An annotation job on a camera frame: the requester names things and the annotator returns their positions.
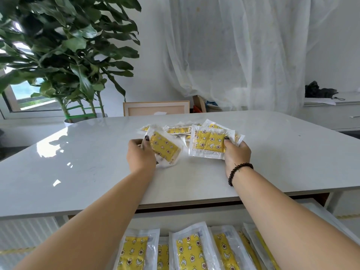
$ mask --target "forearm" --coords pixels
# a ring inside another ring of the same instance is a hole
[[[142,170],[125,177],[15,269],[103,269],[119,245],[152,176],[152,172]]]
[[[233,186],[282,270],[360,269],[360,247],[249,167]]]

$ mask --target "hand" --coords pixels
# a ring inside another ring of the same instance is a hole
[[[150,146],[149,137],[145,139],[132,139],[129,141],[127,155],[127,162],[129,163],[130,171],[136,172],[139,170],[146,170],[147,172],[154,172],[156,167],[155,153]]]
[[[230,139],[225,139],[225,173],[229,177],[235,166],[250,163],[251,150],[249,146],[242,141],[240,146],[234,145]]]

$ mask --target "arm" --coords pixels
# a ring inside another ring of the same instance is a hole
[[[155,171],[149,141],[131,140],[131,173],[25,257],[15,270],[104,269],[132,219]]]
[[[226,140],[226,175],[250,162],[245,142]],[[232,184],[282,270],[360,269],[360,246],[249,167]]]

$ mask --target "black bracelet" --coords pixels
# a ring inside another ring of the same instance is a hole
[[[254,167],[252,166],[252,164],[250,163],[243,163],[243,164],[240,164],[240,165],[237,165],[231,172],[230,172],[230,176],[229,176],[229,185],[230,186],[233,186],[233,178],[234,178],[234,174],[235,172],[237,172],[239,169],[241,169],[242,167],[250,167],[252,169],[254,169]]]

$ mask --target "white table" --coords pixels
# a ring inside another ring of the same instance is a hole
[[[254,168],[289,195],[360,188],[360,141],[276,112],[242,111],[91,119],[0,162],[0,218],[78,212],[128,175],[137,130],[206,118],[245,134]],[[157,169],[140,207],[237,197],[224,162],[183,155]]]

